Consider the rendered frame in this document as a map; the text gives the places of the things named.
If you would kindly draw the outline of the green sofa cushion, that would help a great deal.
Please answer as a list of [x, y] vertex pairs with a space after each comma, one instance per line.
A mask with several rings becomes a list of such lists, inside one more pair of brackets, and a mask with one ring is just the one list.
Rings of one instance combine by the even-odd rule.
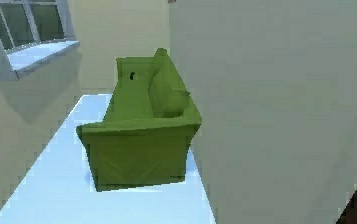
[[149, 68], [148, 93], [158, 118], [182, 116], [188, 105], [190, 93], [164, 48], [157, 49]]

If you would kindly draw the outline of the green sofa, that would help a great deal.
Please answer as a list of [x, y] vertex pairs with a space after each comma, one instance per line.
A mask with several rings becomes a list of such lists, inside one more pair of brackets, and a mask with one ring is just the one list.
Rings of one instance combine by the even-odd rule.
[[118, 81], [103, 120], [76, 127], [98, 192], [185, 180], [187, 154], [202, 118], [191, 94], [182, 116], [154, 116], [148, 93], [154, 55], [118, 58]]

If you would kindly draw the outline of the white framed window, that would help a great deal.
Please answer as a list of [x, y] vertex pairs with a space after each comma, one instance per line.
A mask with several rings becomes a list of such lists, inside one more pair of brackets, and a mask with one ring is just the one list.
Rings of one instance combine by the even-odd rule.
[[68, 0], [0, 0], [0, 81], [18, 81], [78, 45]]

